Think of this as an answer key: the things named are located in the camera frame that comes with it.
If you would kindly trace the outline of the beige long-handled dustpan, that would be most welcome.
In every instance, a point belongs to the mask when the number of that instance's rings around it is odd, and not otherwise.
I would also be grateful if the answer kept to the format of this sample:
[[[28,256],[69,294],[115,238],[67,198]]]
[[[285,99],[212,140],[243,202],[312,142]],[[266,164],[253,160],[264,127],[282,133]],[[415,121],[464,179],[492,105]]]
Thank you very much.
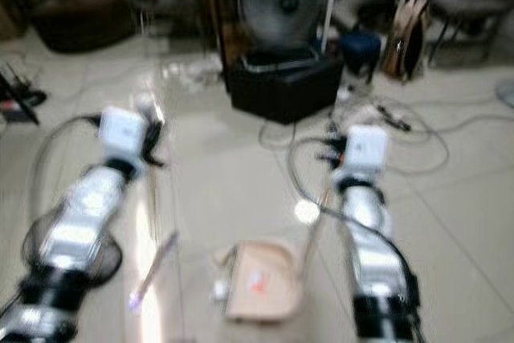
[[[220,276],[212,297],[232,322],[283,322],[304,302],[306,276],[318,248],[324,217],[318,214],[301,243],[282,238],[239,240],[212,260]]]

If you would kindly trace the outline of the white power strip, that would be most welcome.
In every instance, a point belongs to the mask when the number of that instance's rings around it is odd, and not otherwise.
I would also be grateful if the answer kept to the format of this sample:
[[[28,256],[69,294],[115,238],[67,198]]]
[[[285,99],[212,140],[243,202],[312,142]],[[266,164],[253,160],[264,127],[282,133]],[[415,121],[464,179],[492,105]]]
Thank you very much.
[[[395,116],[388,109],[377,104],[365,104],[357,107],[349,115],[349,123],[353,125],[389,125]]]

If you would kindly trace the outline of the black box bin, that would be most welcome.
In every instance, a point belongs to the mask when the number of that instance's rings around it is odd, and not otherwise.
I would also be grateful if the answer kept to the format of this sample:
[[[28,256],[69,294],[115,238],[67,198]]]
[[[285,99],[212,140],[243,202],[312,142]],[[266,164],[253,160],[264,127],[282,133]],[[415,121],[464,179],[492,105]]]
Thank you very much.
[[[337,100],[344,61],[310,46],[256,47],[222,71],[232,108],[283,125]]]

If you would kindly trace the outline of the clear plastic bag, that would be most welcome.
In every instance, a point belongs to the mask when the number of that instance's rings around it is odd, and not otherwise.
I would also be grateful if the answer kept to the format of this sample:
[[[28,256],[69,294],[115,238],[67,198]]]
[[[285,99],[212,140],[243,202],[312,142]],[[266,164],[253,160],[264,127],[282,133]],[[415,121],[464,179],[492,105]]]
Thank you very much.
[[[166,64],[166,78],[175,82],[188,93],[199,93],[221,82],[224,66],[216,56],[198,58],[186,63]]]

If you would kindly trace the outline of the dark blue stool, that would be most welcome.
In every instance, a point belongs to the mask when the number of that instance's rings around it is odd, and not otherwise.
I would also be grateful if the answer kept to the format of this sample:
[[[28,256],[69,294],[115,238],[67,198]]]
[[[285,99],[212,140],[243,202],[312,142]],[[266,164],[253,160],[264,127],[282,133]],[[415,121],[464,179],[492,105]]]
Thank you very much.
[[[350,75],[370,81],[381,61],[381,38],[374,32],[345,32],[338,39],[337,46],[344,60],[345,70]]]

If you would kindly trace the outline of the thin stick with purple tip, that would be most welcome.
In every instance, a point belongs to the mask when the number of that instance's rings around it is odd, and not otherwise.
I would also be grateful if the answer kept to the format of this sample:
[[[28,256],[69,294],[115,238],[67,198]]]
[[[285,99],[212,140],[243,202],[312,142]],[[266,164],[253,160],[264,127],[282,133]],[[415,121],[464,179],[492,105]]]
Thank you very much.
[[[139,284],[136,285],[131,292],[131,295],[128,297],[128,310],[130,313],[137,315],[141,312],[145,296],[147,295],[147,292],[149,292],[158,271],[161,270],[162,264],[165,262],[166,258],[168,258],[170,252],[175,250],[177,247],[177,241],[180,239],[180,234],[181,233],[179,231],[169,233],[169,236],[166,236],[165,240],[162,240],[161,243],[155,247],[151,264],[145,272],[142,280],[140,280]]]

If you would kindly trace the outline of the black tripod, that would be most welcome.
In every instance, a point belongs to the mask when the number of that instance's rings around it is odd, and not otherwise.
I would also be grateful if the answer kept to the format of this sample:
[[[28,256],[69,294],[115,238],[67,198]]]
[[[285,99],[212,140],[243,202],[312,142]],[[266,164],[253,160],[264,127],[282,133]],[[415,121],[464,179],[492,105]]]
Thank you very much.
[[[47,101],[48,94],[33,87],[9,63],[0,67],[0,114],[8,124],[34,124],[41,121],[36,108]]]

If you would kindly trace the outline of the grey chair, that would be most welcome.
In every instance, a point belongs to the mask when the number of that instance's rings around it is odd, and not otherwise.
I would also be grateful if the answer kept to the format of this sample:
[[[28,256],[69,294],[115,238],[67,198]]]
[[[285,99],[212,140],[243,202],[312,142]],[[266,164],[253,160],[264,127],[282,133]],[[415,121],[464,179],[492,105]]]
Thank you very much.
[[[468,22],[492,19],[493,24],[486,38],[481,42],[483,47],[481,60],[485,63],[492,55],[492,46],[498,37],[500,27],[507,16],[514,11],[514,0],[427,0],[427,4],[430,6],[430,12],[443,21],[438,39],[427,56],[427,64],[430,67],[439,65],[436,55],[443,46],[445,35],[451,25],[458,27]]]

